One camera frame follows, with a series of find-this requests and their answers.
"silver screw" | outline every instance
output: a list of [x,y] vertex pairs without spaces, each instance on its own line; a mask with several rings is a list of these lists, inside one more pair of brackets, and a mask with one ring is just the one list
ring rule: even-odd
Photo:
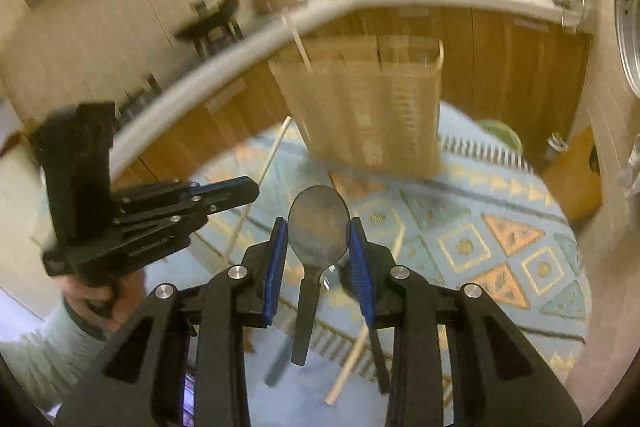
[[229,277],[231,277],[231,279],[244,279],[249,272],[241,264],[236,264],[235,266],[229,268],[227,273],[229,274]]
[[467,284],[465,286],[465,295],[472,299],[477,299],[482,295],[482,288],[477,284]]
[[174,294],[174,287],[170,284],[161,284],[156,286],[156,297],[159,299],[168,299]]
[[405,266],[394,266],[391,269],[391,277],[394,279],[406,279],[409,277],[409,269]]

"person's arm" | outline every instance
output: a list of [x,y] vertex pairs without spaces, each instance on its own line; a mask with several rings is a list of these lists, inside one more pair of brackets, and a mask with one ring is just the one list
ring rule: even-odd
[[118,281],[120,297],[110,319],[89,310],[85,299],[108,301],[109,288],[87,288],[75,277],[59,279],[63,298],[34,332],[0,343],[0,354],[32,402],[43,411],[64,401],[104,346],[145,298],[143,271]]

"sleeve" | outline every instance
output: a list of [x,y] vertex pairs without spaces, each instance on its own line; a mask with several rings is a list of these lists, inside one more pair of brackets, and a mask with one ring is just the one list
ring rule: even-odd
[[61,299],[41,327],[16,342],[0,343],[15,379],[43,411],[61,403],[104,346],[69,314]]

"beige basket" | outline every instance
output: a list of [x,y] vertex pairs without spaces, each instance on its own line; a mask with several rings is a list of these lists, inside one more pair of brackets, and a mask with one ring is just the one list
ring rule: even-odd
[[444,52],[438,39],[305,39],[270,61],[309,153],[398,176],[440,169],[438,117]]

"white countertop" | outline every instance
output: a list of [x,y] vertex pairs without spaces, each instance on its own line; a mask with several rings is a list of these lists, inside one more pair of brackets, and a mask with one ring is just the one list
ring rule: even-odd
[[[308,4],[292,10],[290,18],[297,31],[306,34],[357,8],[416,4],[496,10],[558,24],[562,20],[562,9],[554,6],[551,0],[310,0]],[[579,19],[574,12],[565,12],[564,15],[565,23],[577,23]],[[292,39],[284,19],[276,18],[254,35],[204,62],[167,89],[116,134],[111,150],[111,177],[118,177],[137,156],[191,109]]]

